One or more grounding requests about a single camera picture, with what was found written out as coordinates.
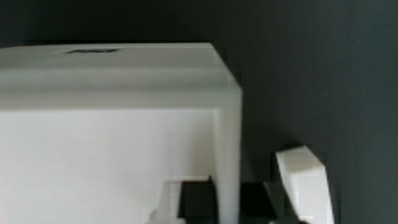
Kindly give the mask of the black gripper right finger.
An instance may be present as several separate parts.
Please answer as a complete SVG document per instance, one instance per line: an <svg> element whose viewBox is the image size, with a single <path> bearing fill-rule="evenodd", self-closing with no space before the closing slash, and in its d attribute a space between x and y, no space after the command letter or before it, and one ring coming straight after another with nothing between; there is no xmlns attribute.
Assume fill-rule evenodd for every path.
<svg viewBox="0 0 398 224"><path fill-rule="evenodd" d="M295 212L279 183L241 184L239 224L296 224Z"/></svg>

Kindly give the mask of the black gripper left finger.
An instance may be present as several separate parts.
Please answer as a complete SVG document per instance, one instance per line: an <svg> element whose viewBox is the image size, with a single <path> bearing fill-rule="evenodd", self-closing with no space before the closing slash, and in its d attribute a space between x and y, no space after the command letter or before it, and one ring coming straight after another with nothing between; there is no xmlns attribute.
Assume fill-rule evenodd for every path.
<svg viewBox="0 0 398 224"><path fill-rule="evenodd" d="M181 183L177 217L184 224L216 224L218 207L211 179Z"/></svg>

